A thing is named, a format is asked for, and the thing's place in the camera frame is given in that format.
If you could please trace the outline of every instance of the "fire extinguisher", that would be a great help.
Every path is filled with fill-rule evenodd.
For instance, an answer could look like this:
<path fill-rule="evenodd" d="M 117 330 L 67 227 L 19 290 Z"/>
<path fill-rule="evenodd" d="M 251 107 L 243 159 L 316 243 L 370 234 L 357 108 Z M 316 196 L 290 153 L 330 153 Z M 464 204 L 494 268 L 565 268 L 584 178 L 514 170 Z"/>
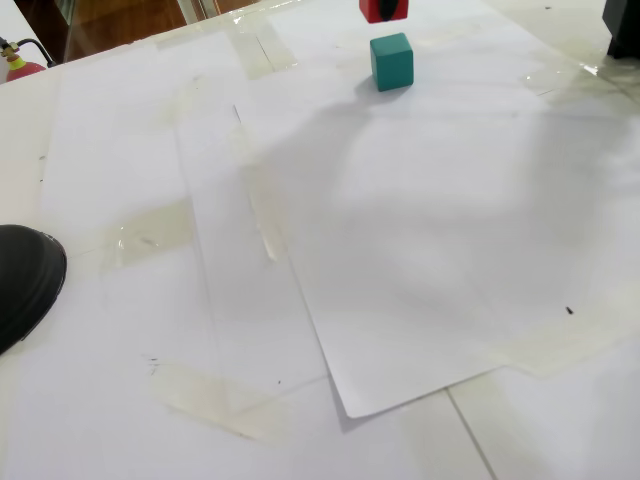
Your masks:
<path fill-rule="evenodd" d="M 47 51 L 37 40 L 34 40 L 32 38 L 25 38 L 24 40 L 20 40 L 16 43 L 9 43 L 4 38 L 0 37 L 0 49 L 2 49 L 0 55 L 6 58 L 7 63 L 9 63 L 7 82 L 15 80 L 16 78 L 26 77 L 27 75 L 31 75 L 32 73 L 46 70 L 44 67 L 38 65 L 37 63 L 25 62 L 20 57 L 20 55 L 16 53 L 25 43 L 33 43 L 40 49 L 42 56 L 47 61 L 47 67 L 51 68 L 55 66 L 55 62 L 51 59 Z"/>

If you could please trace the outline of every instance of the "black device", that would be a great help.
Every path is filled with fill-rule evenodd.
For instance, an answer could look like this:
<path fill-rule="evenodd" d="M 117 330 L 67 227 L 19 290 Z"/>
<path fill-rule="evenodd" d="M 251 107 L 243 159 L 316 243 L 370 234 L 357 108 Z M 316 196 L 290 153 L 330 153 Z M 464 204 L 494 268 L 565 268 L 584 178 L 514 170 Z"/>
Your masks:
<path fill-rule="evenodd" d="M 602 18 L 611 32 L 607 55 L 640 58 L 640 0 L 607 0 Z"/>
<path fill-rule="evenodd" d="M 23 340 L 53 306 L 67 256 L 53 237 L 20 225 L 0 225 L 0 355 Z"/>

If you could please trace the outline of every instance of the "green block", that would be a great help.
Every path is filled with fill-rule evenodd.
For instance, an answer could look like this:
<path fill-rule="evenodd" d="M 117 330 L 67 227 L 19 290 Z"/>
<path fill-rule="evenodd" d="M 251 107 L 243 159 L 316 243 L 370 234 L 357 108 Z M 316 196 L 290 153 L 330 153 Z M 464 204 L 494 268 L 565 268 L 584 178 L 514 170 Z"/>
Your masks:
<path fill-rule="evenodd" d="M 404 33 L 371 40 L 371 70 L 381 92 L 413 85 L 413 50 Z"/>

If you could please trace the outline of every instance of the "wooden floor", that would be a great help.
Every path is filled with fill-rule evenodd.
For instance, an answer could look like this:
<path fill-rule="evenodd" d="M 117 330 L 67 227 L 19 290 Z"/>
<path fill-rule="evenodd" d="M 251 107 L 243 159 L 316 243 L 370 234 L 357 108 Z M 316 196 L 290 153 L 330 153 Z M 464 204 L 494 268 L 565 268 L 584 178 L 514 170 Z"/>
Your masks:
<path fill-rule="evenodd" d="M 257 1 L 213 0 L 213 4 L 220 14 Z M 177 0 L 75 0 L 70 25 L 58 11 L 55 0 L 15 2 L 58 63 L 186 25 Z M 206 18 L 202 9 L 197 18 Z"/>

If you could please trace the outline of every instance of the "white paper sheet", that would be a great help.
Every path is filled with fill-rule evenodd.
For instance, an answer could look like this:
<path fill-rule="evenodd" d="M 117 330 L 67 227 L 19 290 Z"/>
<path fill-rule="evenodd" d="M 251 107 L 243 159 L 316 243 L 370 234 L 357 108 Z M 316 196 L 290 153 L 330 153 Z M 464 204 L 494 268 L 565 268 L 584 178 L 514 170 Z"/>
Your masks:
<path fill-rule="evenodd" d="M 416 68 L 406 91 L 375 91 L 365 35 L 345 27 L 325 38 L 338 53 L 296 44 L 308 63 L 238 106 L 276 179 L 281 229 L 353 417 L 498 366 L 494 346 L 589 295 L 602 168 L 628 107 L 577 65 L 567 101 L 547 103 L 523 83 L 538 54 L 507 52 L 544 45 L 481 11 L 491 28 L 444 45 L 403 24 Z M 279 18 L 285 41 L 302 35 Z"/>
<path fill-rule="evenodd" d="M 127 217 L 187 195 L 172 132 L 174 88 L 154 81 L 163 71 L 155 46 L 146 46 L 63 75 L 42 214 L 69 254 L 101 246 L 104 232 Z"/>
<path fill-rule="evenodd" d="M 198 248 L 213 306 L 217 348 L 229 378 L 280 392 L 323 378 L 327 369 L 289 263 L 267 255 L 250 202 L 245 167 L 233 152 L 232 105 L 183 119 L 177 128 Z M 237 399 L 243 402 L 252 399 Z"/>

